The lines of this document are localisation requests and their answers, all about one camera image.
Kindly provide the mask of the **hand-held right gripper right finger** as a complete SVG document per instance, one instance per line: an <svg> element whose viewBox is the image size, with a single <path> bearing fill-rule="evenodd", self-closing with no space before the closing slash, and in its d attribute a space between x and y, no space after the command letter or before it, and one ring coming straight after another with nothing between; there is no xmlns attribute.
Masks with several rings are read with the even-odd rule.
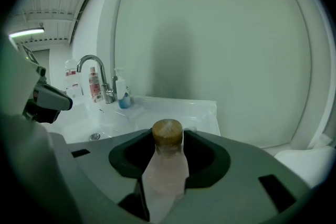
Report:
<svg viewBox="0 0 336 224"><path fill-rule="evenodd" d="M269 153L204 132L186 131L190 175L164 223L285 223L307 184Z"/></svg>

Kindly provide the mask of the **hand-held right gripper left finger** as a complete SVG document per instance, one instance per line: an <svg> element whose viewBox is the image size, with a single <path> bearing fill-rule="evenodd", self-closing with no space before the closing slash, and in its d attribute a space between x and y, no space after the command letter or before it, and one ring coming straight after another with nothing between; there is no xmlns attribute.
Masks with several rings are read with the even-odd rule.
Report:
<svg viewBox="0 0 336 224"><path fill-rule="evenodd" d="M50 139L61 175L75 201L81 223L145 223L119 206L132 196L137 180L121 176L110 164L110 151L143 131L95 142L67 144L64 137L51 133Z"/></svg>

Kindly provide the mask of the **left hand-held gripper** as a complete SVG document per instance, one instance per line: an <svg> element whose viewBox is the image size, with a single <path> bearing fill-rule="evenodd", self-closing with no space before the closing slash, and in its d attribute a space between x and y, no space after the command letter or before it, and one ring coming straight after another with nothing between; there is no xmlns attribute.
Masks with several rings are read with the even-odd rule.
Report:
<svg viewBox="0 0 336 224"><path fill-rule="evenodd" d="M70 110L72 99L47 84L45 71L1 35L1 114L52 124L60 111Z"/></svg>

